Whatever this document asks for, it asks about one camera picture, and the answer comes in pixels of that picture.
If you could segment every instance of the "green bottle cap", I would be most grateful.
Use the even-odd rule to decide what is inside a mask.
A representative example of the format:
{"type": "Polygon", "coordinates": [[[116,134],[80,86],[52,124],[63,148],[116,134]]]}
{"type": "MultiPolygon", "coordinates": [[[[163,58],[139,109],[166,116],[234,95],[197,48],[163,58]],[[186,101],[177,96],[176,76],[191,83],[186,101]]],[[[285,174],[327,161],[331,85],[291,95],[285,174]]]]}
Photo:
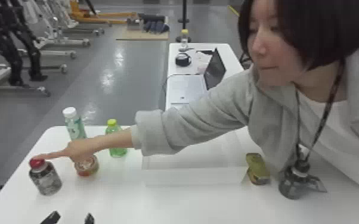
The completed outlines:
{"type": "Polygon", "coordinates": [[[117,124],[117,120],[116,119],[109,119],[107,121],[107,125],[108,126],[115,126],[117,124]]]}

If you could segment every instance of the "tape roll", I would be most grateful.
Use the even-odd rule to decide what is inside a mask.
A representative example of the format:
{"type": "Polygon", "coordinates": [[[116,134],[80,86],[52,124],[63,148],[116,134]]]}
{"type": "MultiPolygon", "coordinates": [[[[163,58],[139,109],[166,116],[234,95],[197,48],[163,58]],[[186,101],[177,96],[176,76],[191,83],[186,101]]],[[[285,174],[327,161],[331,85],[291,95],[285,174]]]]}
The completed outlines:
{"type": "Polygon", "coordinates": [[[187,53],[179,53],[175,57],[175,64],[181,67],[187,67],[192,63],[191,56],[187,53]]]}

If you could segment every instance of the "shiny floor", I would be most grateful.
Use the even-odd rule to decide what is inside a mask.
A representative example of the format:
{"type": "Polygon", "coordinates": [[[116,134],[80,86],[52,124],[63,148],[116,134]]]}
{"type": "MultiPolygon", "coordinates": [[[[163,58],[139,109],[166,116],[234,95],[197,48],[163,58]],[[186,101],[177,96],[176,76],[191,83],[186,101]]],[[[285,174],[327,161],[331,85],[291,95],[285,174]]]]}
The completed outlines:
{"type": "MultiPolygon", "coordinates": [[[[131,125],[138,110],[164,108],[162,85],[168,45],[175,42],[181,29],[177,19],[182,15],[182,1],[93,1],[103,12],[136,11],[168,16],[169,41],[116,41],[122,27],[106,26],[106,34],[100,37],[70,36],[90,38],[89,48],[50,48],[75,49],[78,58],[42,58],[43,65],[64,63],[69,67],[68,74],[45,71],[49,76],[45,82],[28,82],[45,86],[51,92],[49,98],[36,93],[0,92],[0,184],[7,181],[46,129],[63,125],[61,111],[65,107],[76,107],[87,125],[104,125],[109,118],[118,119],[122,125],[131,125]]],[[[237,17],[227,8],[227,4],[234,1],[193,0],[189,3],[191,23],[188,29],[193,42],[229,43],[239,56],[237,17]]],[[[43,35],[44,27],[40,24],[32,27],[38,36],[43,35]]]]}

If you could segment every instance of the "small jar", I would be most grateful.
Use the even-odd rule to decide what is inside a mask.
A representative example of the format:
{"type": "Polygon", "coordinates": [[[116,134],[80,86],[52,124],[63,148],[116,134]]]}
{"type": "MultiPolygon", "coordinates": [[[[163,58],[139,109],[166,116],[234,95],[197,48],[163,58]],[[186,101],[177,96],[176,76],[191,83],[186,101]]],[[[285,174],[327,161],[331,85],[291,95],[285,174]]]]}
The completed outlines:
{"type": "Polygon", "coordinates": [[[63,185],[51,162],[31,159],[29,177],[42,195],[52,195],[63,185]]]}
{"type": "Polygon", "coordinates": [[[88,159],[75,163],[75,169],[79,176],[91,176],[99,170],[97,157],[93,155],[88,159]]]}

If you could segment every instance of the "laptop screen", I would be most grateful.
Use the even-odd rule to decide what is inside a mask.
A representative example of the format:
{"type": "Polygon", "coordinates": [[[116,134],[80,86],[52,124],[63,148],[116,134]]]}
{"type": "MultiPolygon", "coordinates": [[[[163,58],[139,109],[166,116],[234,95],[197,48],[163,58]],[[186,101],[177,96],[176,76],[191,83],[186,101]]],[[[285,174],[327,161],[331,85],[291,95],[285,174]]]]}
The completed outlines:
{"type": "Polygon", "coordinates": [[[205,78],[207,89],[209,90],[213,87],[216,87],[216,85],[221,82],[226,71],[227,70],[224,67],[224,63],[222,62],[216,48],[216,50],[214,50],[212,54],[212,59],[210,60],[210,63],[203,75],[203,77],[205,78]]]}

